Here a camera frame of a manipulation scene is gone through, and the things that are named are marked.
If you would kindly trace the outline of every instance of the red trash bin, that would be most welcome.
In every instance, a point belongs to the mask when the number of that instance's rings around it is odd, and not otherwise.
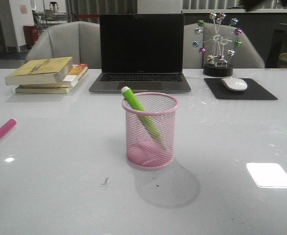
[[[27,49],[31,49],[39,39],[38,27],[36,25],[24,25],[24,36]]]

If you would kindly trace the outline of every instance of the pink highlighter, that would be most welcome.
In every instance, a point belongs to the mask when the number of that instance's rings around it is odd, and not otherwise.
[[[16,125],[16,120],[11,118],[2,127],[0,127],[0,139],[4,136],[13,126]]]

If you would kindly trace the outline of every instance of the pen holder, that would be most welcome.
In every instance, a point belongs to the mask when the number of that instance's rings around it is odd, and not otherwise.
[[[127,159],[139,168],[158,169],[174,158],[175,111],[178,100],[156,92],[136,93],[144,111],[130,107],[126,100]]]

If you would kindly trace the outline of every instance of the black base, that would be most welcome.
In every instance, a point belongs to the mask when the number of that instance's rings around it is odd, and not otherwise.
[[[213,77],[229,77],[233,74],[233,67],[231,64],[227,64],[227,67],[215,67],[211,64],[205,64],[203,73]]]

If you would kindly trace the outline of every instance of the pen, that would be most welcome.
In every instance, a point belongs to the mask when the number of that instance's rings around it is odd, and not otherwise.
[[[4,136],[13,126],[16,125],[16,120],[11,118],[2,127],[0,127],[0,139]]]
[[[123,87],[121,89],[121,93],[123,94],[125,100],[128,102],[130,107],[132,107],[135,110],[139,111],[145,111],[144,107],[141,105],[138,98],[134,95],[132,90],[129,87]],[[145,115],[138,115],[139,120],[145,127],[145,129],[148,131],[150,136],[163,148],[166,148],[166,145],[164,144],[164,141],[162,140],[162,135],[159,132],[158,128],[154,125],[152,119],[149,116]]]

